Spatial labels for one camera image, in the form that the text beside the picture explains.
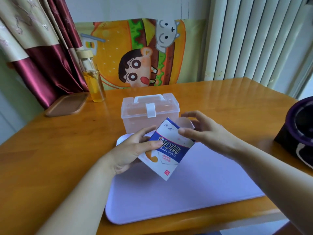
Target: cartoon eye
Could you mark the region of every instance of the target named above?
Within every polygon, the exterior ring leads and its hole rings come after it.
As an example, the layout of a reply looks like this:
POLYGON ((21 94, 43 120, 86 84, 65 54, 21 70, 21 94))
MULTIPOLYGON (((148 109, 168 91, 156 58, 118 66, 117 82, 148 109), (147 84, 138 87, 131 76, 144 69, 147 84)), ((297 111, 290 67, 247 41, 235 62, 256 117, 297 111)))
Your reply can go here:
POLYGON ((131 66, 133 68, 140 68, 141 62, 138 59, 135 59, 134 61, 131 62, 131 66))
POLYGON ((135 73, 130 73, 129 75, 128 75, 128 78, 131 80, 131 81, 136 81, 137 80, 137 74, 135 74, 135 73))

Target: bottle cap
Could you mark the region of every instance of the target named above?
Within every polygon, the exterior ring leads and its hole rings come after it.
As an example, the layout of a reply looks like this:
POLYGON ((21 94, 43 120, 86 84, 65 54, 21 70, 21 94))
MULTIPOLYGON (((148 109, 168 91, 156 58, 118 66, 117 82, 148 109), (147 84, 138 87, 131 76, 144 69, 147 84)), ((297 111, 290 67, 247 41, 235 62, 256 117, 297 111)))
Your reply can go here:
POLYGON ((79 59, 87 59, 94 56, 91 50, 78 50, 76 54, 79 59))

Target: cartoon black hair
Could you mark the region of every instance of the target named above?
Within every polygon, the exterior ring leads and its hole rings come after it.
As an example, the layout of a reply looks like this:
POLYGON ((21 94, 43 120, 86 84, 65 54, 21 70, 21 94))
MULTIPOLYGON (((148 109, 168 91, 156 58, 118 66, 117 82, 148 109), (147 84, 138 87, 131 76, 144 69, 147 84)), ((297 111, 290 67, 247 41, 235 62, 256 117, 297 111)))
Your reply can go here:
POLYGON ((126 82, 126 79, 124 76, 126 75, 126 69, 129 68, 129 65, 127 62, 133 58, 142 57, 141 49, 133 49, 131 51, 128 51, 126 54, 123 55, 123 57, 120 59, 119 66, 118 66, 118 78, 122 82, 126 82))

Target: translucent plastic container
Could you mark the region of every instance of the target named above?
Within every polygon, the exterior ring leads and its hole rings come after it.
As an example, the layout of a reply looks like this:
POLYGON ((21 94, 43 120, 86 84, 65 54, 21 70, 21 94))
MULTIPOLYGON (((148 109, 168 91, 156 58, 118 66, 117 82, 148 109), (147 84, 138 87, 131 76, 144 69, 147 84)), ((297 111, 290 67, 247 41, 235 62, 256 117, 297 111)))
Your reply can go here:
POLYGON ((179 111, 179 103, 172 93, 143 95, 123 99, 121 118, 126 133, 135 133, 152 125, 158 127, 167 117, 175 121, 179 111))

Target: glass bottle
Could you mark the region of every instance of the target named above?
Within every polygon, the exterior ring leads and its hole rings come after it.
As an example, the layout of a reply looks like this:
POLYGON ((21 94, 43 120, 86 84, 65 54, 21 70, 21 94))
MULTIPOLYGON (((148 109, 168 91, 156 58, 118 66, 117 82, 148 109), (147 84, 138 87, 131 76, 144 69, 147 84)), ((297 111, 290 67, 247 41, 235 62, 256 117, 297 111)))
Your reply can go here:
POLYGON ((106 95, 104 92, 104 87, 101 81, 100 73, 97 65, 94 63, 94 55, 91 50, 79 50, 76 51, 79 58, 79 65, 83 71, 83 75, 91 98, 94 102, 104 101, 106 95))

